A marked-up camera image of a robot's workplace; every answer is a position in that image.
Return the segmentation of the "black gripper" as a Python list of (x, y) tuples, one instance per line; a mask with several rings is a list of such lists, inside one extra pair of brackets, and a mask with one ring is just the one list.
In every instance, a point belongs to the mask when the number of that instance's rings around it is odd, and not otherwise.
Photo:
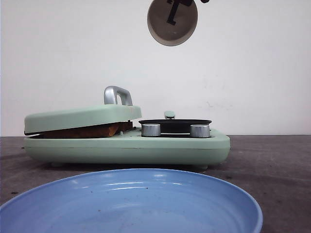
[[(200, 0), (202, 3), (208, 3), (209, 0)], [(171, 7), (171, 11), (170, 14), (168, 16), (167, 19), (167, 23), (169, 24), (176, 24), (176, 21), (174, 20), (175, 14), (177, 12), (179, 3), (183, 4), (185, 6), (191, 6), (191, 4), (193, 3), (193, 0), (177, 0), (178, 3), (173, 3), (172, 7)]]

